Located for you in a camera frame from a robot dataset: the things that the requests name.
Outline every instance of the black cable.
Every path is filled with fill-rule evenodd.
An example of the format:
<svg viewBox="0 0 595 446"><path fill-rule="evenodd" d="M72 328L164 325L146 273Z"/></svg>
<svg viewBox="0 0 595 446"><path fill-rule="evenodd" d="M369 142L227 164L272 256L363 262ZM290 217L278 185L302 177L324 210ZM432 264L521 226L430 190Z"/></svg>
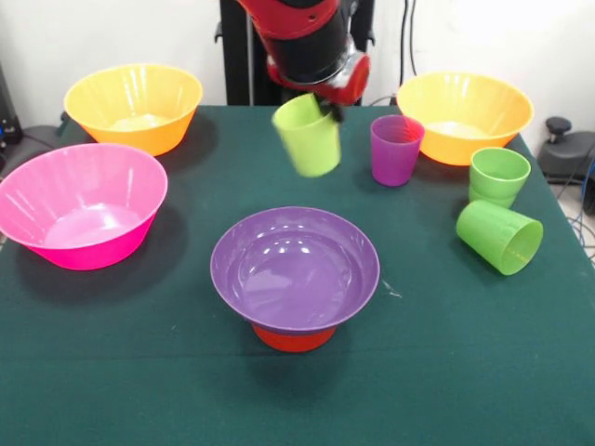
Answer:
<svg viewBox="0 0 595 446"><path fill-rule="evenodd" d="M416 14L416 4L417 0L412 0L411 16L409 16L409 58L411 59L411 69L413 70L414 76L417 76L416 62L415 58L413 57L413 22L414 16Z"/></svg>
<svg viewBox="0 0 595 446"><path fill-rule="evenodd" d="M568 186L582 186L583 182L580 179L571 179L569 180L570 184Z"/></svg>
<svg viewBox="0 0 595 446"><path fill-rule="evenodd" d="M578 167L580 167L581 165L583 165L583 163L591 155L591 152L593 151L593 149L595 149L595 142L593 144L591 144L590 149L588 150L587 154L585 156L583 156L582 160L580 160L578 163L576 163L575 170L573 170L573 173L570 174L570 176L568 177L568 180L562 186L562 190L560 190L560 192L556 196L557 199L559 199L560 197L562 197L562 194L564 193L564 191L566 190L566 188L570 185L570 183L573 182L573 180L575 179L576 172L578 172Z"/></svg>
<svg viewBox="0 0 595 446"><path fill-rule="evenodd" d="M566 183L562 187L562 190L560 191L560 193L556 197L557 199L560 199L560 197L562 196L562 194L564 193L564 191L568 188L568 186L570 185L570 183L574 179L574 176L576 175L576 172L578 171L578 167L580 165L582 165L582 163L585 162L585 160L590 156L591 152L594 149L595 149L595 143L591 146L591 148L589 149L589 151L587 152L587 154L583 157L583 159L579 163L576 164L575 170L573 171L573 173L571 174L571 176L568 178L568 180L566 181ZM585 197L587 195L586 192L585 192L585 186L587 184L588 179L590 178L591 173L594 171L594 169L595 169L595 159L589 164L588 169L587 169L587 174L585 175L585 179L583 181L581 181L581 184L583 185L583 187L581 188L581 194L582 194L582 196L581 196L581 200L580 200L580 212L575 217L566 216L566 219L568 220L568 223L570 224L570 227L575 232L576 237L578 238L581 247L585 250L585 254L588 256L588 260L590 261L591 265L595 268L595 254L593 254L591 256L589 256L587 254L587 250L588 249L595 249L595 246L593 246L593 245L587 245L587 243L585 241L585 233L584 233L586 231L593 238L593 240L595 240L595 230L592 230L583 221L583 217L584 217L584 214L585 214L584 213Z"/></svg>
<svg viewBox="0 0 595 446"><path fill-rule="evenodd" d="M376 105L376 104L378 104L379 102L382 102L383 100L386 100L386 99L392 99L392 95L390 95L390 96L383 96L382 98L375 99L375 100L373 100L372 102L370 102L370 103L368 104L368 107L371 107L371 106L373 106L373 105Z"/></svg>
<svg viewBox="0 0 595 446"><path fill-rule="evenodd" d="M403 85L404 77L404 52L405 52L405 24L407 22L407 11L409 10L409 0L405 0L405 9L403 11L403 20L401 21L401 77L399 86Z"/></svg>

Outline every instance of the black metal frame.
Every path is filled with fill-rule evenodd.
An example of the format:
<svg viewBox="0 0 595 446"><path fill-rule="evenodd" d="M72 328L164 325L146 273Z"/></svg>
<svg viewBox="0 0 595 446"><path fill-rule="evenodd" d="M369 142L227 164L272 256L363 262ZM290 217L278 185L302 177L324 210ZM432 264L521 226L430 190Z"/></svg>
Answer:
<svg viewBox="0 0 595 446"><path fill-rule="evenodd" d="M17 144L22 139L22 129L15 107L8 93L7 80L0 66L0 150L6 144Z"/></svg>
<svg viewBox="0 0 595 446"><path fill-rule="evenodd" d="M368 41L374 42L372 20L375 0L359 0L351 18L351 35L360 51L367 50ZM246 14L235 0L219 0L221 33L225 61L225 85L228 105L250 104L250 74ZM252 30L254 105L279 105L298 94L275 84L267 73L267 52L256 30Z"/></svg>

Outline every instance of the bowl rim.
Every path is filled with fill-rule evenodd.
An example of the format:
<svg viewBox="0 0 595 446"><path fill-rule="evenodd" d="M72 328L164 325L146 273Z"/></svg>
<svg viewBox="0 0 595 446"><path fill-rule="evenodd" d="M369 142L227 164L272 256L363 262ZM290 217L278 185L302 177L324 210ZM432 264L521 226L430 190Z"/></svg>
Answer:
<svg viewBox="0 0 595 446"><path fill-rule="evenodd" d="M521 96L522 98L525 99L526 103L529 105L529 116L527 117L526 121L522 125L520 125L516 130L512 130L512 131L506 132L506 133L501 133L498 135L490 135L489 138L486 138L486 137L464 137L464 138L456 137L453 135L449 135L447 133L443 133L443 132L428 128L427 124L422 123L424 125L424 127L426 127L426 131L428 131L428 132L435 133L436 135L440 135L441 137L463 139L463 140L469 140L469 141L483 141L483 140L488 141L488 140L493 140L493 139L512 138L515 135L521 133L525 128L527 128L527 126L535 118L535 114L536 114L535 105L533 104L531 99L520 88L518 88L518 87L514 86L513 84L510 84L506 81L503 81L501 79L497 79L495 77L489 76L487 74L480 74L480 73L476 73L476 72L457 72L457 71L424 72L423 74L420 74L416 77L407 79L404 82L404 84L399 86L399 88L397 89L397 107L399 108L401 113L405 116L410 116L414 119L417 119L415 116L411 116L411 115L407 114L405 112L405 110L402 108L402 106L400 105L399 96L402 94L402 91L404 88L407 88L408 85L411 85L415 81L420 82L421 79L426 78L426 77L435 77L435 76L442 77L445 75L459 75L459 76L470 77L470 78L482 78L482 79L487 79L487 80L494 82L496 84L504 85L507 88L510 88L511 90L515 91L519 96Z"/></svg>
<svg viewBox="0 0 595 446"><path fill-rule="evenodd" d="M111 129L108 129L106 127L97 127L96 125L91 125L89 123L84 122L82 119L75 118L73 116L73 114L71 113L71 111L69 110L69 106L68 106L68 104L69 104L69 97L73 93L74 89L77 88L78 86L82 85L84 82L88 81L91 77L94 77L94 76L96 76L98 74L102 74L104 72L117 72L117 71L123 70L123 69L130 69L130 68L137 69L137 68L141 68L141 67L153 67L153 68L165 69L167 71L180 72L180 73L184 74L185 76L193 79L196 82L196 84L198 85L198 97L197 97L197 99L195 101L196 103L192 105L192 107L191 107L191 109L189 111L187 111L186 113L184 113L184 114L182 114L182 115L180 115L180 116L178 116L176 118L168 119L166 122L164 122L164 123L162 123L162 124L160 124L160 125L158 125L156 127L143 128L143 129L134 130L134 131L120 130L120 129L111 130ZM112 67L109 67L109 68L104 68L102 70L98 70L96 72L92 72L92 73L86 75L85 77L79 79L78 81L76 81L68 89L68 91L66 92L66 95L64 95L63 105L64 105L64 110L66 111L66 113L75 122L77 122L78 124L80 124L80 125L82 125L84 127L88 127L88 128L90 128L92 130L98 130L100 132L109 131L111 133L138 133L138 132L144 132L144 131L147 131L147 130L153 130L154 128L161 128L161 127L164 127L166 125L170 125L172 123L175 123L177 121L181 121L182 119L188 117L190 114L196 112L196 109L198 108L199 104L201 103L201 100L203 100L204 93L205 93L205 91L203 89L203 84L201 83L201 81L199 81L198 78L194 74L192 74L191 72L189 72L189 71L182 70L181 68L174 67L174 66L171 66L171 65L164 65L162 63L150 63L150 62L148 62L148 63L144 63L144 62L141 62L141 63L127 63L125 65L116 65L116 66L112 66Z"/></svg>
<svg viewBox="0 0 595 446"><path fill-rule="evenodd" d="M370 291L367 292L365 298L362 300L362 303L354 311L351 311L348 315L342 317L339 320L332 321L332 322L326 323L324 325L318 325L318 326L314 326L314 327L305 327L305 328L304 327L302 327L302 328L283 327L283 326L279 326L279 325L272 325L272 324L269 324L269 323L263 323L262 321L258 321L257 319L251 317L246 312L241 311L238 308L235 308L228 301L228 299L226 299L226 298L223 297L223 293L221 293L221 289L218 287L218 285L217 285L217 283L215 281L214 274L213 274L213 266L214 266L214 263L215 263L215 253L217 252L219 245L223 242L223 240L227 237L227 235L230 234L233 230L235 230L235 228L238 225L246 222L247 220L249 220L251 218L254 218L254 217L259 216L259 215L262 215L262 214L268 214L268 213L271 213L271 212L280 211L280 210L287 210L287 209L299 209L299 210L303 210L303 211L314 211L316 213L325 214L327 216L331 216L334 219L340 220L340 221L346 223L348 226L352 227L358 233L360 233L362 235L362 237L364 237L364 240L372 248L372 254L374 255L374 268L376 268L376 273L375 273L375 276L376 277L374 277L373 280L372 280L372 287L370 288ZM370 299L372 298L372 296L375 294L375 292L376 292L376 290L378 288L378 283L380 281L380 269L381 269L380 259L378 257L377 249L374 246L374 244L372 243L372 241L370 240L370 238L361 229L359 229L356 225L354 225L353 223L351 223L350 221L348 221L348 219L343 218L342 216L338 216L337 214L334 214L332 212L325 211L324 209L319 209L319 208L316 208L316 207L308 207L308 206L281 206L281 207L273 207L273 208L270 208L270 209L265 209L263 211L256 212L255 214L251 214L249 216L245 216L241 220L239 220L236 223L234 223L233 225L231 225L231 227L228 228L225 231L225 233L219 238L219 240L215 244L215 247L213 248L213 251L211 253L211 259L210 259L210 262L209 262L209 267L210 267L210 273L211 273L211 282L213 283L213 286L215 287L217 293L219 294L219 297L234 312L236 312L237 314L239 314L240 316L242 316L247 321L250 321L252 323L255 323L256 325L258 325L260 327L264 327L267 330L271 330L271 331L277 332L277 333L295 333L295 334L314 333L314 332L321 332L321 331L324 331L324 330L328 330L330 328L339 326L340 324L344 323L345 321L348 321L353 316L355 316L357 313L359 313L368 304L368 302L370 301Z"/></svg>
<svg viewBox="0 0 595 446"><path fill-rule="evenodd" d="M10 235L8 232L6 232L2 228L1 224L0 224L0 233L3 233L8 239L12 240L13 242L22 244L23 246L27 246L29 248L41 249L41 250L44 250L44 251L70 251L70 250L74 250L74 249L89 248L91 246L97 246L97 245L100 245L100 244L103 244L103 243L110 242L112 240L119 239L121 237L126 236L127 234L129 234L133 230L138 229L139 227L141 227L142 225L144 225L147 221L149 221L149 219L153 218L153 216L157 213L157 211L159 210L159 208L164 203L165 197L167 196L167 190L168 190L168 187L169 187L169 180L167 178L167 172L165 171L165 168L162 166L161 163L159 163L159 161L157 161L157 159L154 156L150 155L146 151L142 151L140 149L136 149L134 147L127 146L127 145L124 145L124 144L117 144L117 143L111 143L111 142L93 142L93 143L88 143L88 144L75 144L73 146L62 147L62 148L55 149L53 151L49 151L49 152L43 153L41 155L35 156L31 160L27 161L26 163L21 164L19 167L17 167L13 171L11 171L7 175L7 177L4 178L2 180L2 182L0 182L0 195L3 194L3 188L5 188L7 186L7 184L10 183L11 178L13 176L16 176L18 174L18 172L20 170L22 170L22 169L31 168L31 165L32 164L38 164L38 163L40 163L39 160L43 160L45 158L52 157L52 156L60 156L60 154L61 153L64 153L65 151L72 151L72 150L75 150L75 151L84 151L84 150L90 150L91 148L95 149L95 148L97 148L97 146L113 146L114 149L115 150L118 150L118 151L131 151L131 152L134 152L135 154L137 154L139 156L146 157L147 159L150 159L151 162L154 163L154 165L156 165L158 167L157 170L159 172L159 176L165 182L164 183L164 188L163 188L163 193L159 197L159 200L157 201L157 205L151 210L151 212L147 213L147 215L139 223L137 223L134 227L130 228L126 232L118 235L117 237L113 237L113 238L111 238L109 240L106 240L104 242L100 242L100 243L85 243L85 244L80 244L80 245L76 245L76 246L68 246L68 247L47 246L47 245L44 245L44 244L41 244L41 243L31 243L30 241L23 240L20 237L13 237L12 235Z"/></svg>

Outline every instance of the electronic device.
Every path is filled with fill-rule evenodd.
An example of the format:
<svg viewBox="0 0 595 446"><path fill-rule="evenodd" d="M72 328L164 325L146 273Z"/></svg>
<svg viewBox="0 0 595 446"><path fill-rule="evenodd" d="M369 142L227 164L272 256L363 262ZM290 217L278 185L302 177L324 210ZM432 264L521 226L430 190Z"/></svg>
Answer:
<svg viewBox="0 0 595 446"><path fill-rule="evenodd" d="M595 215L595 171L590 169L595 162L595 132L568 133L572 123L559 116L548 118L546 127L549 139L537 155L546 180L551 184L586 181L583 210L587 215Z"/></svg>

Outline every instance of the white wall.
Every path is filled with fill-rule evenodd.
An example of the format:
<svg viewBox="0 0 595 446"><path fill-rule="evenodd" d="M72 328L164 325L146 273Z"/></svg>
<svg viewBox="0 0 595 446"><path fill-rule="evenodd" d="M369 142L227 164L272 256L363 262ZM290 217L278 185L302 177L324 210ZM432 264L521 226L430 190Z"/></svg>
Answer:
<svg viewBox="0 0 595 446"><path fill-rule="evenodd" d="M524 132L532 149L552 114L595 129L595 1L417 1L419 72L482 72L518 86L535 104ZM403 4L377 0L364 103L396 90ZM131 61L194 72L205 85L204 103L223 104L222 49L213 43L218 20L217 0L0 0L0 60L24 125L57 122L72 83Z"/></svg>
<svg viewBox="0 0 595 446"><path fill-rule="evenodd" d="M377 0L368 102L398 85L403 5ZM417 71L481 72L513 83L535 104L523 135L537 151L553 114L595 130L594 19L593 0L417 0ZM411 75L408 61L405 67Z"/></svg>
<svg viewBox="0 0 595 446"><path fill-rule="evenodd" d="M56 123L79 78L130 62L193 72L225 103L217 0L0 0L0 61L23 125Z"/></svg>

